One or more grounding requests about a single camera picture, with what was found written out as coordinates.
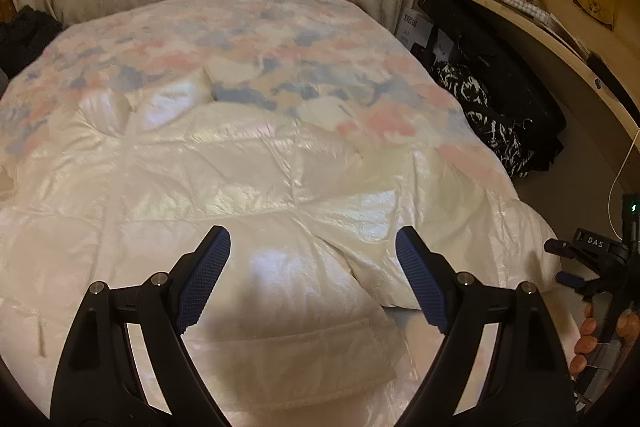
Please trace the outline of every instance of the black and white patterned fabric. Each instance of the black and white patterned fabric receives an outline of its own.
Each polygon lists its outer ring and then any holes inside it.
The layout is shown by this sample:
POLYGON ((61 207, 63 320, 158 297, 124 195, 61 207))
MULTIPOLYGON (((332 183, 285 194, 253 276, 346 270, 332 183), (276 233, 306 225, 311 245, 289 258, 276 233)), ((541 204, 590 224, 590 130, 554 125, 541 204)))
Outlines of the black and white patterned fabric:
POLYGON ((524 148, 516 123, 491 108, 486 88, 462 65, 436 62, 431 74, 436 83, 458 100, 471 129, 489 147, 510 176, 525 176, 533 167, 533 151, 524 148))

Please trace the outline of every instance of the white comforter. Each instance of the white comforter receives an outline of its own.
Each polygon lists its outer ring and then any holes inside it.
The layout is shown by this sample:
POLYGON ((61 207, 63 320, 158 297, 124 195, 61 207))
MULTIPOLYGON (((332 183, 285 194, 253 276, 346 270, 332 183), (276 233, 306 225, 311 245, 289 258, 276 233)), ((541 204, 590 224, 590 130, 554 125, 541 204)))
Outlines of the white comforter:
MULTIPOLYGON (((484 283, 550 285, 544 221, 434 149, 360 153, 209 93, 202 78, 178 81, 133 111, 123 94, 90 92, 78 110, 60 108, 49 139, 20 161, 0 210, 0 346, 43 410, 87 285, 169 270, 212 225, 229 230, 232 251, 184 339, 235 426, 393 425, 418 385, 381 308, 417 307, 394 253, 404 225, 484 283)), ((161 403, 133 328, 132 342, 161 403)))

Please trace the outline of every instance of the blue rubber pad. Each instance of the blue rubber pad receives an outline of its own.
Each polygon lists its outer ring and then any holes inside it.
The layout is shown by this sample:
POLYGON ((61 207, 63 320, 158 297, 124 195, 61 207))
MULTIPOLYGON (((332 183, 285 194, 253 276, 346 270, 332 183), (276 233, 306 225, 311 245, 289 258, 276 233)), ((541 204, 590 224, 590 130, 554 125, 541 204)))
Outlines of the blue rubber pad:
POLYGON ((396 255, 427 322, 446 333, 449 331, 446 295, 418 251, 417 241, 421 250, 431 254, 413 227, 403 227, 396 234, 396 255))
POLYGON ((198 322, 213 286, 225 267, 230 250, 229 233, 221 228, 180 292, 175 319, 178 333, 183 334, 186 328, 198 322))
POLYGON ((582 277, 564 271, 556 274, 556 282, 562 286, 573 288, 574 290, 579 290, 584 286, 584 279, 582 277))

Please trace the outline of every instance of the black clamp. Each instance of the black clamp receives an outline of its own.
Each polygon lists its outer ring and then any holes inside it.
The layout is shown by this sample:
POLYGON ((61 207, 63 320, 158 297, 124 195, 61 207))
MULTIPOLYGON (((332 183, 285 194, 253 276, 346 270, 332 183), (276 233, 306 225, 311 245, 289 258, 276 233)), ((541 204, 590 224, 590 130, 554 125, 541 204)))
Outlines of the black clamp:
POLYGON ((62 351, 51 398, 58 427, 230 427, 191 361, 180 335, 194 325, 231 249, 229 233, 213 227, 169 273, 111 290, 94 282, 62 351), (146 402, 127 323, 139 324, 167 414, 146 402))
POLYGON ((596 349, 586 356, 587 368, 575 381, 579 402, 591 406, 605 392, 622 352, 622 340, 616 334, 621 314, 634 311, 640 303, 640 198, 636 194, 623 197, 623 240, 618 242, 603 235, 578 229, 571 241, 549 239, 545 251, 565 259, 574 259, 598 277, 585 280, 561 271, 556 281, 572 288, 584 301, 593 304, 597 327, 593 336, 596 349))
POLYGON ((455 273, 412 227, 399 230, 396 255, 427 321, 446 335, 397 427, 574 424, 564 352, 534 284, 496 288, 455 273), (498 335, 478 404, 454 415, 491 323, 499 323, 498 335))

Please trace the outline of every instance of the finger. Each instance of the finger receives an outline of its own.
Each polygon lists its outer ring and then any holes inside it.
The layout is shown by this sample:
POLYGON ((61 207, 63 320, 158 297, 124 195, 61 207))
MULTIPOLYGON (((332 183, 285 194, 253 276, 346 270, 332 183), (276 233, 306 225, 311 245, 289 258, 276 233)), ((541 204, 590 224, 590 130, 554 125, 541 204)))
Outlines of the finger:
POLYGON ((640 335, 640 319, 636 314, 622 315, 616 324, 616 333, 625 346, 632 346, 640 335))
POLYGON ((569 373, 572 375, 578 375, 584 371, 587 367, 587 359, 583 355, 576 355, 574 359, 569 363, 569 373))
POLYGON ((590 335, 596 330, 596 319, 586 319, 582 325, 580 325, 580 336, 590 335))
POLYGON ((582 337, 575 343, 574 352, 576 355, 580 353, 590 353, 598 345, 596 337, 582 337))

